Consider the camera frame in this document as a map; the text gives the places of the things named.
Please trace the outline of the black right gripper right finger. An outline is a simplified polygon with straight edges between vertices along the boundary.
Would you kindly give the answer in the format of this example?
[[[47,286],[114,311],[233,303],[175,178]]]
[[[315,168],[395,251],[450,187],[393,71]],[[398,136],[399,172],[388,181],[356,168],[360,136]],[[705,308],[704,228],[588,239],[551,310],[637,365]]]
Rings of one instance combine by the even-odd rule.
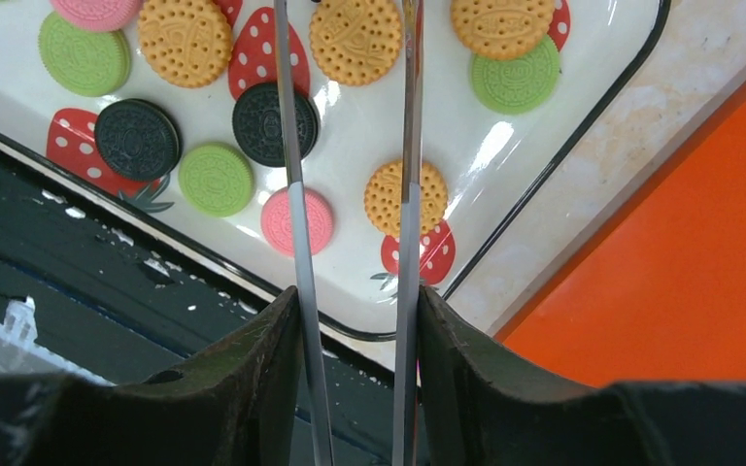
[[[419,294],[424,425],[435,465],[746,465],[746,383],[560,377]]]

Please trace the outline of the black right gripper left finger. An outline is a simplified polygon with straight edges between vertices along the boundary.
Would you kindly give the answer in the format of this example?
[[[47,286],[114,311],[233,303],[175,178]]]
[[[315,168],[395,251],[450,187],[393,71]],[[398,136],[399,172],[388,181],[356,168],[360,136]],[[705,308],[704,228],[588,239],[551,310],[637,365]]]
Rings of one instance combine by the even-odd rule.
[[[142,383],[0,375],[0,465],[285,465],[300,323],[289,287],[238,330]]]

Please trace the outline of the metal tongs white handle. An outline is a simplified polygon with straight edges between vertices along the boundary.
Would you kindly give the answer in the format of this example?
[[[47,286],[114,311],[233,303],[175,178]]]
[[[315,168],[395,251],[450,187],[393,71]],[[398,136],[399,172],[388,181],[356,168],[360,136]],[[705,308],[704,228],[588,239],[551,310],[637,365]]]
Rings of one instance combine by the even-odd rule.
[[[330,412],[288,49],[288,4],[285,1],[277,1],[273,8],[277,87],[288,179],[287,194],[293,233],[296,286],[303,320],[302,336],[311,402],[313,451],[317,464],[331,465],[334,462],[334,454]],[[406,1],[403,10],[406,22],[406,72],[391,462],[394,465],[413,465],[417,458],[418,429],[416,410],[418,302],[421,287],[424,4],[421,1]]]

